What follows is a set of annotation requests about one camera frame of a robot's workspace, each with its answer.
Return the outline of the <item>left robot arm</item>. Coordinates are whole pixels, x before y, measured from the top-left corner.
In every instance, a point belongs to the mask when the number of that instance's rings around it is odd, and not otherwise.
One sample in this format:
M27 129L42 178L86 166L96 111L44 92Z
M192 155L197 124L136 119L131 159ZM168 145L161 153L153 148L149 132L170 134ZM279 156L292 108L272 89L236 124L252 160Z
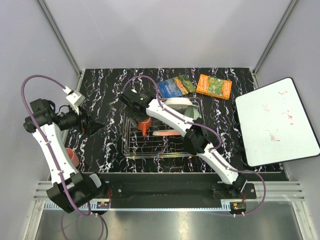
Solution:
M95 198L108 193L108 185L95 172L81 173L71 162L62 140L62 131L77 129L87 137L103 128L92 114L82 107L76 112L71 107L67 113L56 113L56 105L47 99L37 99L24 106L29 114L23 124L39 143L48 164L52 187L46 191L48 198L66 213L77 210Z

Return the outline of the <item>white paper plate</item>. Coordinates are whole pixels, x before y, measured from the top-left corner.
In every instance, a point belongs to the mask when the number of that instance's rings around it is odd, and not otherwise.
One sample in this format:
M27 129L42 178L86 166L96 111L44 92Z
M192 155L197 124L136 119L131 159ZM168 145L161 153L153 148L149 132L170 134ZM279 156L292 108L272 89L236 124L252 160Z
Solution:
M168 98L164 104L176 111L184 111L188 107L193 106L193 103L186 97Z

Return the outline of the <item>pink cream floral plate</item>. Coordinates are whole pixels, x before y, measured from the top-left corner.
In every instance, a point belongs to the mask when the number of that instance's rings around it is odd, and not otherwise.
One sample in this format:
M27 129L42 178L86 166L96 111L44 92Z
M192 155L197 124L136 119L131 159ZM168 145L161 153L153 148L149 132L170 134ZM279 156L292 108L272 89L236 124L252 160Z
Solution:
M153 136L163 137L163 136L180 136L181 134L175 130L155 130L152 132Z

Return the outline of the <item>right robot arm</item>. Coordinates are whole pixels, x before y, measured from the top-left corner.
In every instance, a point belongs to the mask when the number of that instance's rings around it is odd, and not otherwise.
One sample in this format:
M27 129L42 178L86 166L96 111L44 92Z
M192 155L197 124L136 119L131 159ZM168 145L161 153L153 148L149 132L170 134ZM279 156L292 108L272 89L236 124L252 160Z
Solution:
M183 137L185 151L205 161L227 185L228 195L239 198L245 192L247 180L218 152L210 139L211 129L199 117L187 117L163 103L152 93L140 94L133 90L123 91L119 99L126 105L127 114L137 122L149 117L158 119L173 128Z

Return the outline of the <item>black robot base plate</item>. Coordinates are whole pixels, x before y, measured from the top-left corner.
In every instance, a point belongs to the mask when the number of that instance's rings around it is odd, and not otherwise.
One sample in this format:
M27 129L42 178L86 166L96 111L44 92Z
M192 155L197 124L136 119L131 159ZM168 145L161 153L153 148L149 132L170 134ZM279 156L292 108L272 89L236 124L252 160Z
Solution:
M111 190L111 209L124 211L226 210L241 200L227 193L216 173L101 173Z

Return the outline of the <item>orange mug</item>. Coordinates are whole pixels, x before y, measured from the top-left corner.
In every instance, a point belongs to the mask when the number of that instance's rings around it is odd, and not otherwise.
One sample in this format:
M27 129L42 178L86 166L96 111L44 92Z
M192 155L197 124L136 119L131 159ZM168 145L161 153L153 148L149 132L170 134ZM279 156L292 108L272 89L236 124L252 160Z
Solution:
M137 124L137 129L140 130L142 132L142 135L145 137L151 125L152 125L152 118L148 117L146 120L141 121Z

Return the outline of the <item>green ceramic bowl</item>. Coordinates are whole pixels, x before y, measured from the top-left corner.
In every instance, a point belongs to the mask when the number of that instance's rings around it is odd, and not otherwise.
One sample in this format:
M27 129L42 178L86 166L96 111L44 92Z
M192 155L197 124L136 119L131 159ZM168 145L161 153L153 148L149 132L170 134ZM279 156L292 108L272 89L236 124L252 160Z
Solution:
M186 117L192 118L193 120L196 120L202 117L199 111L197 110L197 108L193 106L188 106L184 111L184 115Z

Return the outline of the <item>pink cup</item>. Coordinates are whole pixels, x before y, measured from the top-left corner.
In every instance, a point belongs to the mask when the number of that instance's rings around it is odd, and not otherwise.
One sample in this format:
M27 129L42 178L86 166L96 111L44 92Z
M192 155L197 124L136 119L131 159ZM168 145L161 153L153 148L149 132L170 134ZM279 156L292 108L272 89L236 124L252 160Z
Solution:
M70 158L71 163L75 168L77 168L80 165L80 160L78 155L71 148L66 148L65 150Z

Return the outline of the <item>metal wire dish rack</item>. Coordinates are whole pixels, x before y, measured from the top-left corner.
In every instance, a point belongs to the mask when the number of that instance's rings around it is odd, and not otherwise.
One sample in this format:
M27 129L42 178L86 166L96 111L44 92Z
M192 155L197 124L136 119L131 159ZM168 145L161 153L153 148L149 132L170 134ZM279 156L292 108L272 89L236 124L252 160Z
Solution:
M154 131L169 131L173 128L157 118L151 119L150 129L143 132L130 122L126 112L123 113L122 153L130 159L189 157L183 147L183 138L178 135L155 136Z

